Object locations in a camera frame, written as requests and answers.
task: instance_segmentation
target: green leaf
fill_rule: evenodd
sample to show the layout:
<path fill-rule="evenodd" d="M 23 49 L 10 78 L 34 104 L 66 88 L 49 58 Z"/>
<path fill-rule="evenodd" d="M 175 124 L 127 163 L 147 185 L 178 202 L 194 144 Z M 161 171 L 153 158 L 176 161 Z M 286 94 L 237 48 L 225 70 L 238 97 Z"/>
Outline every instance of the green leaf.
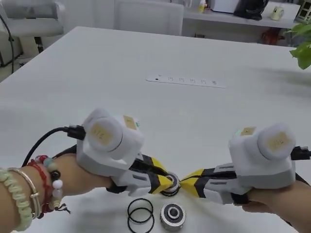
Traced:
<path fill-rule="evenodd" d="M 298 57 L 303 50 L 309 49 L 311 46 L 311 42 L 303 42 L 301 43 L 295 50 L 290 51 L 293 57 Z"/>
<path fill-rule="evenodd" d="M 304 24 L 300 23 L 300 24 L 297 24 L 295 25 L 292 29 L 288 30 L 287 32 L 285 33 L 296 33 L 298 32 L 299 30 L 301 30 L 303 28 Z"/>
<path fill-rule="evenodd" d="M 302 50 L 298 57 L 298 65 L 301 69 L 306 69 L 311 66 L 311 49 L 307 48 Z"/>
<path fill-rule="evenodd" d="M 307 24 L 307 25 L 303 25 L 303 27 L 301 27 L 297 32 L 296 34 L 294 35 L 295 36 L 298 36 L 298 35 L 303 35 L 303 34 L 306 34 L 306 33 L 310 33 L 311 31 L 311 24 Z"/>

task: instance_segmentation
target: cable connector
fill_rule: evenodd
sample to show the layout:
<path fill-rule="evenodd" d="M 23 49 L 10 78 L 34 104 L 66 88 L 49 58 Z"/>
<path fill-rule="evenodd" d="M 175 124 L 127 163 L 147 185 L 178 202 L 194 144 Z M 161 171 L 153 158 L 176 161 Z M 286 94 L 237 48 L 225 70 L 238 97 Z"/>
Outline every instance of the cable connector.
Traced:
<path fill-rule="evenodd" d="M 68 137 L 83 141 L 86 137 L 86 132 L 81 125 L 70 125 L 66 128 L 66 133 Z"/>
<path fill-rule="evenodd" d="M 308 147 L 295 147 L 291 153 L 292 160 L 309 160 L 311 158 L 311 151 Z"/>

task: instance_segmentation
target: black rubber ring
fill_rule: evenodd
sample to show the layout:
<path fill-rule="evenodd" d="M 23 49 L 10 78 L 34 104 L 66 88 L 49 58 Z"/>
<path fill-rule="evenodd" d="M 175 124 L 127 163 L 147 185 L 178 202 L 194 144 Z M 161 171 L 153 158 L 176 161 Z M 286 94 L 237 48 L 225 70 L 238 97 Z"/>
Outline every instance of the black rubber ring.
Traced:
<path fill-rule="evenodd" d="M 179 193 L 179 190 L 180 190 L 180 186 L 178 187 L 178 189 L 176 189 L 174 192 L 172 193 L 168 193 L 168 192 L 165 192 L 165 191 L 161 191 L 160 193 L 165 196 L 165 197 L 174 197 L 177 195 L 177 193 Z"/>
<path fill-rule="evenodd" d="M 135 210 L 133 210 L 132 212 L 130 212 L 130 207 L 132 206 L 133 203 L 135 203 L 136 201 L 139 201 L 139 200 L 144 200 L 144 201 L 148 202 L 148 203 L 150 204 L 150 206 L 151 206 L 151 210 L 147 209 L 147 210 L 150 211 L 150 216 L 149 216 L 146 220 L 144 220 L 144 221 L 137 221 L 137 220 L 135 220 L 135 219 L 133 219 L 133 218 L 131 217 L 133 211 L 136 211 L 138 208 L 136 208 Z M 145 199 L 145 198 L 138 198 L 138 199 L 135 199 L 135 200 L 132 201 L 132 202 L 128 205 L 128 207 L 127 207 L 127 215 L 128 215 L 128 218 L 129 218 L 130 220 L 132 220 L 134 223 L 138 223 L 138 224 L 148 222 L 148 221 L 152 218 L 153 213 L 154 213 L 154 206 L 152 205 L 151 201 L 149 201 L 149 200 L 147 200 L 147 199 Z"/>
<path fill-rule="evenodd" d="M 131 213 L 130 213 L 130 215 L 129 215 L 129 217 L 127 218 L 127 227 L 128 227 L 128 229 L 132 232 L 132 233 L 137 233 L 137 232 L 135 232 L 132 228 L 131 228 L 131 225 L 130 225 L 130 216 L 132 215 L 132 213 L 134 213 L 136 210 L 146 210 L 146 211 L 149 211 L 149 213 L 150 213 L 150 218 L 152 218 L 152 226 L 151 226 L 151 228 L 148 230 L 148 231 L 146 231 L 145 233 L 150 233 L 151 231 L 152 231 L 152 229 L 155 227 L 155 216 L 154 216 L 154 214 L 153 214 L 153 212 L 151 212 L 151 210 L 149 210 L 149 209 L 147 209 L 147 208 L 145 208 L 145 207 L 139 207 L 139 208 L 136 208 L 135 210 L 133 210 Z"/>

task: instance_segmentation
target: chair backrest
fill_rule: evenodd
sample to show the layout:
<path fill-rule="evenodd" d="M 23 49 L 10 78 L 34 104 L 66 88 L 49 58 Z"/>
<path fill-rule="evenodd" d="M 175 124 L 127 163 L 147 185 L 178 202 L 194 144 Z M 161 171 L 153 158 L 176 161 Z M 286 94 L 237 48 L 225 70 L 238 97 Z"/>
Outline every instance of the chair backrest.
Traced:
<path fill-rule="evenodd" d="M 5 22 L 7 22 L 8 20 L 8 16 L 6 15 L 2 0 L 0 0 L 0 15 L 2 16 L 2 18 L 4 19 Z"/>
<path fill-rule="evenodd" d="M 115 0 L 115 29 L 181 35 L 184 6 L 151 0 Z"/>
<path fill-rule="evenodd" d="M 54 0 L 0 0 L 8 18 L 55 18 Z"/>

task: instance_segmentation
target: yellow and black stripe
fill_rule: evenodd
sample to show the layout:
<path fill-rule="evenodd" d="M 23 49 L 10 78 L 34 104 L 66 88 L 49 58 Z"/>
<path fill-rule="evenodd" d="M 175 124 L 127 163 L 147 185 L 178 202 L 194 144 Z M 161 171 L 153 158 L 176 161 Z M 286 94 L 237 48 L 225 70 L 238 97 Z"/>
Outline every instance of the yellow and black stripe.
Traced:
<path fill-rule="evenodd" d="M 197 198 L 206 198 L 204 188 L 210 179 L 208 175 L 213 174 L 214 170 L 214 168 L 197 170 L 186 176 L 180 182 L 180 186 Z"/>
<path fill-rule="evenodd" d="M 168 173 L 167 170 L 164 168 L 164 166 L 154 157 L 150 157 L 150 156 L 147 156 L 144 154 L 142 155 L 142 157 L 143 157 L 144 163 L 146 163 L 147 165 L 156 167 L 156 168 L 161 169 L 164 172 Z"/>
<path fill-rule="evenodd" d="M 158 169 L 161 169 L 165 173 L 167 173 L 166 169 L 163 167 L 163 165 L 155 158 L 149 157 L 147 155 L 142 155 L 144 163 L 146 163 L 149 166 L 156 167 Z M 151 183 L 151 190 L 149 193 L 151 194 L 157 194 L 165 189 L 168 189 L 173 185 L 173 182 L 166 178 L 165 176 L 161 176 L 158 174 L 155 174 L 153 172 L 146 172 L 149 176 L 150 183 Z"/>

